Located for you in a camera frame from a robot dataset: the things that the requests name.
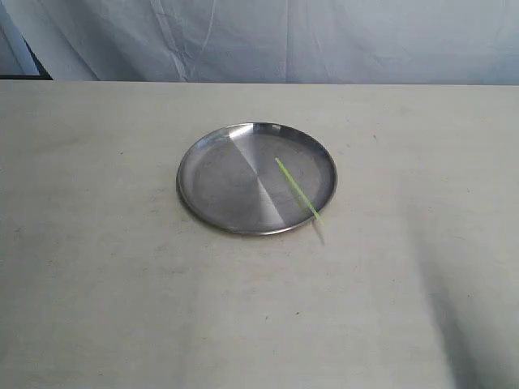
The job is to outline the thin green glow stick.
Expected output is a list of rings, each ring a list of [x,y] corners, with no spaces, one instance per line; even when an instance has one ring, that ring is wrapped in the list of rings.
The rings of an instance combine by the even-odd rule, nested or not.
[[[299,184],[294,180],[293,176],[291,175],[290,171],[285,167],[285,165],[282,163],[282,161],[276,157],[275,161],[280,169],[280,171],[284,174],[285,179],[288,181],[290,186],[293,188],[293,190],[297,193],[297,196],[302,200],[302,202],[305,204],[305,207],[310,210],[312,215],[315,217],[315,219],[323,224],[323,220],[319,212],[315,209],[312,202],[309,200],[309,198],[306,196],[306,194],[303,192],[302,188],[299,186]]]

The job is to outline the white backdrop cloth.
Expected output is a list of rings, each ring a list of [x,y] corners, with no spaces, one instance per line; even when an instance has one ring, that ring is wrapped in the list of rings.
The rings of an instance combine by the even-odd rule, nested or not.
[[[518,81],[515,1],[4,1],[54,79]]]

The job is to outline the round silver metal plate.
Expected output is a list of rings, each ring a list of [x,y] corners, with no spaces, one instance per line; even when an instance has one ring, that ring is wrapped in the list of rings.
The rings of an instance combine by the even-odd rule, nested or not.
[[[310,135],[276,123],[235,124],[199,139],[178,166],[178,196],[195,217],[226,232],[268,236],[294,230],[315,217],[276,157],[320,214],[337,188],[334,160]]]

